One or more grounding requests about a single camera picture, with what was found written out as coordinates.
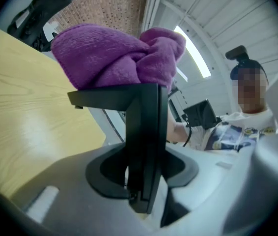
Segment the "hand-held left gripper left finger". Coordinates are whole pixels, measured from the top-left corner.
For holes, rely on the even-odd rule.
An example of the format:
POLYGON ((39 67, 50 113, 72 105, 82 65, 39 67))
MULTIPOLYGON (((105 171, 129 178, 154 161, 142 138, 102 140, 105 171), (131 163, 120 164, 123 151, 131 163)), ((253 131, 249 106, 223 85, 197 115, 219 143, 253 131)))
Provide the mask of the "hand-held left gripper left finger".
POLYGON ((125 111, 125 142, 93 159, 86 179, 103 197, 127 199, 137 213, 151 213, 160 180, 159 89, 135 84, 68 93, 76 108, 125 111))

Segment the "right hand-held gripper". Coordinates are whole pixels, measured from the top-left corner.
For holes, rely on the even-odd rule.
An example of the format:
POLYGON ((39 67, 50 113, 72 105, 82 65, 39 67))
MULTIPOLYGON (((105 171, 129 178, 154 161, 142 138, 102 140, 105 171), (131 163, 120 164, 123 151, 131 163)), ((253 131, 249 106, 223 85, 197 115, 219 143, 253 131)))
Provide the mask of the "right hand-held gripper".
POLYGON ((187 107, 183 110, 182 119, 188 127, 201 126, 203 129, 215 127, 222 119, 217 116, 208 99, 187 107))

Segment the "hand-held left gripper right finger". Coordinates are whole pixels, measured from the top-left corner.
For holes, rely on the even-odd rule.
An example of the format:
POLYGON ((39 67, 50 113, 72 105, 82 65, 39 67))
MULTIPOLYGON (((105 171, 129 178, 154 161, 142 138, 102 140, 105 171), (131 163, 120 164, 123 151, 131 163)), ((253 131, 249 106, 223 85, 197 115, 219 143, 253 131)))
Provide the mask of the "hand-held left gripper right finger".
POLYGON ((151 189, 151 211, 156 202, 157 191, 162 175, 163 156, 166 150, 167 141, 167 88, 158 85, 158 111, 157 111, 157 133, 155 155, 153 162, 153 180, 151 189))

